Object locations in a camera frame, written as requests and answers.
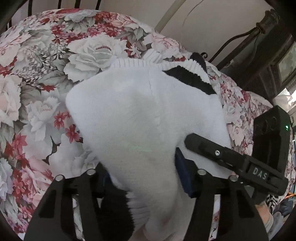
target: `wrought iron headboard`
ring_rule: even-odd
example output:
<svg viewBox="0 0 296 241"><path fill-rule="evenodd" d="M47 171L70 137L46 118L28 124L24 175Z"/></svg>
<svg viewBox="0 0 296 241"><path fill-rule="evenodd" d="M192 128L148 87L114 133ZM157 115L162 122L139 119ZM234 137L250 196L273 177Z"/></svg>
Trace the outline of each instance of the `wrought iron headboard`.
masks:
<svg viewBox="0 0 296 241"><path fill-rule="evenodd" d="M233 40L248 36L244 41L242 41L229 55L227 55L218 65L217 69L221 70L227 66L234 57L241 53L253 40L255 40L253 53L251 54L250 59L246 60L246 65L250 64L255 56L257 50L257 40L260 35L265 34L268 29L271 29L279 22L281 18L286 26L288 27L290 33L296 39L296 1L295 0L265 0L269 5L274 9L271 11L266 11L265 17L263 20L256 24L256 27L250 31L237 35L229 39L209 60L211 63L221 52L222 50ZM204 58L207 58L207 53L203 52Z"/></svg>
<svg viewBox="0 0 296 241"><path fill-rule="evenodd" d="M32 15L33 1L40 0L9 0L0 9L0 34L12 27L12 17L15 12L21 8L26 2L28 2L28 17ZM98 10L102 0L97 0L95 10ZM80 7L81 0L75 0L74 8ZM62 0L59 0L57 9L60 9Z"/></svg>

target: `floral bedspread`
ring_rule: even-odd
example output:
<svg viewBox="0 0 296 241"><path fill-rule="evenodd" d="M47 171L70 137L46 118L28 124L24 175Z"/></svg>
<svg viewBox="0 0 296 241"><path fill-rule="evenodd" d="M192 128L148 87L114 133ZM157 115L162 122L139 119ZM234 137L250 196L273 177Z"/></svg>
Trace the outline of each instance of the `floral bedspread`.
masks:
<svg viewBox="0 0 296 241"><path fill-rule="evenodd" d="M68 91L106 70L114 59L141 58L151 48L163 61L183 61L191 55L132 17L96 10L42 12L1 35L0 210L20 237L53 181L51 163L75 165L87 159L73 169L73 176L97 164L66 109ZM214 66L208 64L207 70L220 94L233 149L250 155L253 120L270 103L243 91ZM292 151L291 142L289 186L295 181ZM210 237L217 230L219 208L215 210ZM82 239L81 224L76 224Z"/></svg>

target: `red flower print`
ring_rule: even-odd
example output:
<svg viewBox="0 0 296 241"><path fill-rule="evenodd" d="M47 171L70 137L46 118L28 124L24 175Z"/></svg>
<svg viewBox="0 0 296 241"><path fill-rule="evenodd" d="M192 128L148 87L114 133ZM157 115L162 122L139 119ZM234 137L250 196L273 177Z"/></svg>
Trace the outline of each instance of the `red flower print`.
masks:
<svg viewBox="0 0 296 241"><path fill-rule="evenodd" d="M22 227L19 224L16 224L16 226L14 228L14 231L15 231L16 234L19 234L19 233L23 232Z"/></svg>
<svg viewBox="0 0 296 241"><path fill-rule="evenodd" d="M22 224L23 233L27 232L28 226L29 226L29 223L26 220L23 220L23 224Z"/></svg>
<svg viewBox="0 0 296 241"><path fill-rule="evenodd" d="M12 146L8 142L6 142L6 147L5 147L4 155L8 156L8 158L10 156L13 157L13 148L12 148Z"/></svg>
<svg viewBox="0 0 296 241"><path fill-rule="evenodd" d="M220 217L220 211L218 211L218 212L214 215L214 217L213 217L213 221L214 221L214 222L218 222L218 221L219 221L219 217Z"/></svg>
<svg viewBox="0 0 296 241"><path fill-rule="evenodd" d="M26 207L26 206L20 205L20 207L18 209L23 214L24 218L28 218L29 220L32 218L32 214L34 211L31 207Z"/></svg>
<svg viewBox="0 0 296 241"><path fill-rule="evenodd" d="M117 13L114 12L99 12L98 14L96 14L94 16L94 18L96 19L96 21L102 21L102 20L110 20L110 19L116 19L117 17Z"/></svg>
<svg viewBox="0 0 296 241"><path fill-rule="evenodd" d="M60 40L60 39L57 39L57 38L55 38L54 40L52 40L52 42L54 42L55 44L60 44L60 43L61 43L61 40Z"/></svg>
<svg viewBox="0 0 296 241"><path fill-rule="evenodd" d="M243 96L244 96L244 100L245 100L246 102L249 101L249 99L250 99L250 94L247 93L246 91L243 91L243 90L241 90L241 93L242 93Z"/></svg>
<svg viewBox="0 0 296 241"><path fill-rule="evenodd" d="M15 227L15 223L13 223L13 221L10 218L7 218L6 221L8 222L9 226L14 229Z"/></svg>
<svg viewBox="0 0 296 241"><path fill-rule="evenodd" d="M17 179L13 180L13 189L15 190L17 195L26 191L24 184L22 182L19 182Z"/></svg>
<svg viewBox="0 0 296 241"><path fill-rule="evenodd" d="M26 137L27 136L22 136L21 134L15 134L11 146L14 148L15 151L18 151L18 153L22 153L22 147L28 145L25 141Z"/></svg>
<svg viewBox="0 0 296 241"><path fill-rule="evenodd" d="M15 62L17 61L17 58L15 57L13 59L13 61L6 67L3 67L2 65L0 65L0 74L2 74L4 77L8 74L10 74L10 70L12 69L12 67L15 65Z"/></svg>
<svg viewBox="0 0 296 241"><path fill-rule="evenodd" d="M54 89L55 89L55 86L54 86L54 85L43 85L43 86L42 86L42 90L47 91L48 93L49 93L51 90L54 90Z"/></svg>
<svg viewBox="0 0 296 241"><path fill-rule="evenodd" d="M17 214L17 218L18 218L18 219L23 219L23 218L24 218L24 216L23 216L23 214L22 214L22 213L18 213L18 214Z"/></svg>
<svg viewBox="0 0 296 241"><path fill-rule="evenodd" d="M48 23L49 20L50 20L49 18L44 18L44 19L41 19L39 22L40 22L42 25L44 25L44 24Z"/></svg>
<svg viewBox="0 0 296 241"><path fill-rule="evenodd" d="M97 34L105 33L109 37L116 37L124 28L116 28L110 23L98 23L96 29L98 30Z"/></svg>
<svg viewBox="0 0 296 241"><path fill-rule="evenodd" d="M87 28L87 35L90 37L96 36L99 34L99 31L96 29L95 26Z"/></svg>
<svg viewBox="0 0 296 241"><path fill-rule="evenodd" d="M25 153L23 154L19 153L15 158L21 162L22 168L25 168L26 166L30 166L29 161L25 158Z"/></svg>
<svg viewBox="0 0 296 241"><path fill-rule="evenodd" d="M52 172L49 169L46 169L42 174L49 180L53 181L54 178L52 176Z"/></svg>
<svg viewBox="0 0 296 241"><path fill-rule="evenodd" d="M71 125L69 129L68 128L65 129L65 131L67 132L66 136L69 137L70 143L72 143L73 140L79 141L80 139L79 134L75 132L75 128L76 128L75 125Z"/></svg>
<svg viewBox="0 0 296 241"><path fill-rule="evenodd" d="M66 112L63 112L63 115L67 118L67 119L70 119L71 118L71 115L68 111Z"/></svg>
<svg viewBox="0 0 296 241"><path fill-rule="evenodd" d="M55 12L49 10L49 11L45 11L45 12L41 13L41 16L40 16L40 17L42 17L42 18L47 18L47 17L52 17L53 15L55 15Z"/></svg>
<svg viewBox="0 0 296 241"><path fill-rule="evenodd" d="M132 54L132 51L131 50L126 49L125 52L127 52L128 56L130 58L135 58L135 56L136 56L136 54L131 55Z"/></svg>
<svg viewBox="0 0 296 241"><path fill-rule="evenodd" d="M54 33L62 33L61 26L58 24L51 26L50 29Z"/></svg>
<svg viewBox="0 0 296 241"><path fill-rule="evenodd" d="M185 56L183 56L182 58L174 59L174 61L180 61L180 62L184 62L185 60L186 60Z"/></svg>
<svg viewBox="0 0 296 241"><path fill-rule="evenodd" d="M128 49L131 48L131 43L130 43L129 41L126 42L126 47L127 47Z"/></svg>
<svg viewBox="0 0 296 241"><path fill-rule="evenodd" d="M63 120L66 118L66 116L64 116L64 113L61 113L59 111L59 113L56 116L54 116L54 118L55 118L54 127L57 127L58 130L60 129L60 127L65 128Z"/></svg>
<svg viewBox="0 0 296 241"><path fill-rule="evenodd" d="M70 33L65 34L65 39L67 43L70 43L74 40L78 40L78 39L83 39L85 37L87 37L86 33L79 33L79 34L74 34L74 36Z"/></svg>
<svg viewBox="0 0 296 241"><path fill-rule="evenodd" d="M79 8L72 8L72 9L61 9L57 11L57 14L66 14L66 13L74 13L74 12L79 12Z"/></svg>
<svg viewBox="0 0 296 241"><path fill-rule="evenodd" d="M12 175L14 179L18 180L19 182L22 181L22 173L18 169L14 169Z"/></svg>

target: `dark wooden furniture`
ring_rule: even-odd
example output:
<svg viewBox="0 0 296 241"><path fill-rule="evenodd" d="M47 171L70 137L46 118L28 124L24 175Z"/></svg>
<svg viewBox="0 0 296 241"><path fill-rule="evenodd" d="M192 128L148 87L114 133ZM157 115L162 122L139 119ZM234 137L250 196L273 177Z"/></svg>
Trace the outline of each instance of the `dark wooden furniture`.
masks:
<svg viewBox="0 0 296 241"><path fill-rule="evenodd" d="M15 12L25 4L27 0L7 1L0 8L0 34L5 31L7 24L10 22Z"/></svg>
<svg viewBox="0 0 296 241"><path fill-rule="evenodd" d="M296 89L296 72L287 78L281 78L279 63L294 43L286 25L280 19L273 29L258 45L256 54L249 64L242 62L233 71L228 72L242 89L261 95L270 102L285 87L290 93Z"/></svg>

